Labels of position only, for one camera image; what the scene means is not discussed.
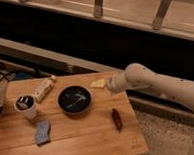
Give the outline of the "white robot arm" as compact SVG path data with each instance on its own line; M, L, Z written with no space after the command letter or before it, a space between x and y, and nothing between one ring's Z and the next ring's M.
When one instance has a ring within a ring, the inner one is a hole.
M152 89L169 100L185 106L194 113L194 81L162 75L139 63L131 63L124 71L106 80L106 87L114 93L128 89ZM194 155L194 144L187 155Z

